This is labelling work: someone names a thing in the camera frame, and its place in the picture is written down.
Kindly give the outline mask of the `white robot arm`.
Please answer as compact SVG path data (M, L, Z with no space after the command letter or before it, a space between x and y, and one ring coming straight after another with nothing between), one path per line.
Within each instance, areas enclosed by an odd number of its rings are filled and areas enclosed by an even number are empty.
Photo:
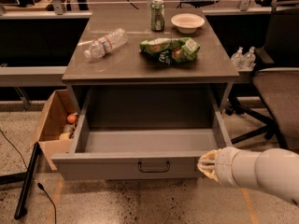
M197 168L225 187L254 189L299 205L299 155L292 151L220 148L201 156Z

